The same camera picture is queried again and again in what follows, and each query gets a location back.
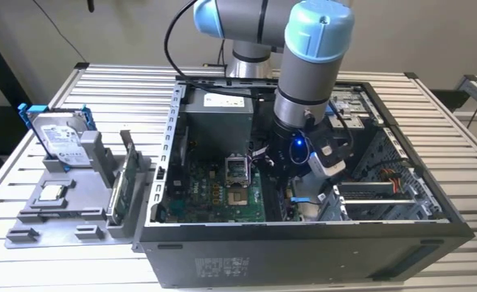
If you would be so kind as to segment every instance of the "light blue robot joint cap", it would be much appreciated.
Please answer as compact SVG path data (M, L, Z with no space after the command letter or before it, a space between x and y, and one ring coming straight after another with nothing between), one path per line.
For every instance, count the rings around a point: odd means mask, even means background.
M292 9L285 27L285 44L303 60L328 63L345 55L352 29L349 7L331 0L305 0Z
M199 0L193 7L193 21L200 32L224 38L217 0Z

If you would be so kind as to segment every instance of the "sticker label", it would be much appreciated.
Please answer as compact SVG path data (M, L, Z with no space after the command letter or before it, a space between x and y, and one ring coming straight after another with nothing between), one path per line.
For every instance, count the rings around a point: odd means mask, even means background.
M220 108L243 108L244 98L236 96L225 96L223 94L207 93L204 95L204 106Z
M245 277L249 257L207 257L196 259L197 277Z
M89 165L89 157L84 147L81 147L80 138L73 128L68 126L45 125L40 128L45 135L45 141L49 152L55 154L59 160L71 166Z
M344 108L349 108L349 104L344 101L337 101L335 102L335 106L336 108L340 110L340 109L344 109Z

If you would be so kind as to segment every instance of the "metal case frame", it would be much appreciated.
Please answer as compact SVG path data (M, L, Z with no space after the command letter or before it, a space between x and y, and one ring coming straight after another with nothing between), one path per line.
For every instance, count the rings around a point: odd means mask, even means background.
M276 88L268 79L200 77L197 82L223 87ZM403 281L435 263L473 233L404 136L396 119L369 83L361 86L385 126L415 165L451 223L353 224L349 222L265 222L161 224L151 222L167 182L169 147L179 105L188 85L177 82L171 103L163 155L148 206L144 206L137 247L153 262L165 288L235 285L296 285Z

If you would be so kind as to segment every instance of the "motherboard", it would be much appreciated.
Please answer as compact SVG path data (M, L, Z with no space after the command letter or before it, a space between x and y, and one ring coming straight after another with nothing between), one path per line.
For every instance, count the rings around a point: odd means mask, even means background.
M231 170L239 177L237 170ZM259 169L251 167L251 184L228 185L224 163L193 162L184 200L171 200L168 222L264 222L264 201Z

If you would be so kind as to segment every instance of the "metal rail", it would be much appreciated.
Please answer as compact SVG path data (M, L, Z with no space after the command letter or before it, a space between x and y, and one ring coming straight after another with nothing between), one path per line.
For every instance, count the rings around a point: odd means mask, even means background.
M223 74L219 68L184 68L184 71L188 75ZM128 129L137 150L153 160L161 152L175 77L175 71L167 67L92 64L88 69L75 70L51 105L77 107L87 103L103 142L112 151L124 153L119 132ZM404 74L372 72L341 72L339 79L371 82L476 238L405 283L356 284L345 288L255 287L255 290L477 291L477 140L420 80ZM31 291L160 289L144 254L135 254L129 245L4 248L4 236L44 171L43 155L28 134L0 171L0 287L31 286Z

